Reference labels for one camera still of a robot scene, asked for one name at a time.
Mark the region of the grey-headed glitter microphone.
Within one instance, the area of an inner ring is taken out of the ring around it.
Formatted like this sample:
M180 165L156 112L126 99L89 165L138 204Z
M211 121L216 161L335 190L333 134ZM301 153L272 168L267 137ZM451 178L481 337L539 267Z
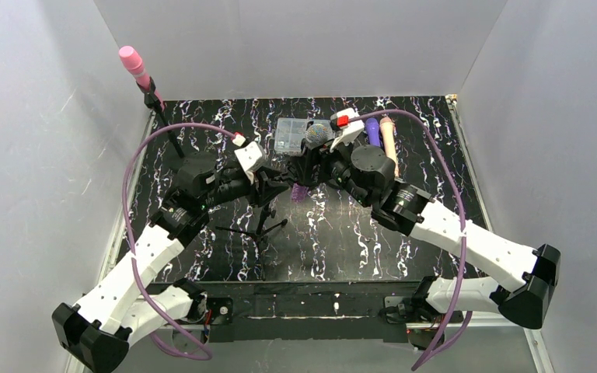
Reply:
M332 139L333 131L329 124L309 122L302 142L302 154L292 156L289 161L293 202L303 201L308 192L319 185L322 149Z

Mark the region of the black tripod microphone stand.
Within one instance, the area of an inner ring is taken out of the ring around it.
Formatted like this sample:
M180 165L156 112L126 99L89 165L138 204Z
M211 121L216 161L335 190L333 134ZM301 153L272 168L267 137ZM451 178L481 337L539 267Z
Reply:
M222 184L218 187L217 196L228 198L228 201L235 200L239 197L245 197L249 202L249 194L252 189L252 184L248 184L248 179L243 178L232 178L230 181ZM267 235L272 232L276 228L284 228L288 224L288 219L283 219L282 221L278 222L275 225L272 225L269 228L265 227L265 222L268 218L274 218L277 211L275 209L271 209L271 203L260 207L260 216L257 222L256 229L254 231L243 231L234 228L216 226L215 229L217 231L223 232L230 232L232 234L239 234L242 236L246 236L250 238L250 240L254 244L254 248L256 250L255 256L255 263L250 265L250 269L252 270L254 267L259 268L259 280L265 281L266 280L266 273L264 269L264 258L262 248L264 247L267 241Z

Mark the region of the purple microphone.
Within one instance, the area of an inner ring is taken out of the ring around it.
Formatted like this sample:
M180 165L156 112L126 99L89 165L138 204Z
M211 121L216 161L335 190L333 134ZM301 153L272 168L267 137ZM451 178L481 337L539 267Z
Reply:
M380 138L380 126L377 119L370 117L365 120L365 132L370 145L374 145L376 147L380 147L382 145Z

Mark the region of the beige microphone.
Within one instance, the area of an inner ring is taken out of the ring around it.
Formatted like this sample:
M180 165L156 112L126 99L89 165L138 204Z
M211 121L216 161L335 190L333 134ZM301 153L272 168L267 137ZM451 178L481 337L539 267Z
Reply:
M379 122L379 130L386 156L395 163L395 177L400 176L399 162L396 155L395 123L389 117L383 117Z

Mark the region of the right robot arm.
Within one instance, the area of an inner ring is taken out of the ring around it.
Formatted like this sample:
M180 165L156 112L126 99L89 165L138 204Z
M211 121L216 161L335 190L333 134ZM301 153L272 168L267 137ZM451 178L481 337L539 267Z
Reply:
M394 174L395 162L374 145L305 146L288 159L293 183L316 187L335 182L381 226L429 243L486 275L462 280L429 277L414 293L415 307L445 314L494 312L526 329L541 329L559 281L561 252L504 239L467 222L429 193Z

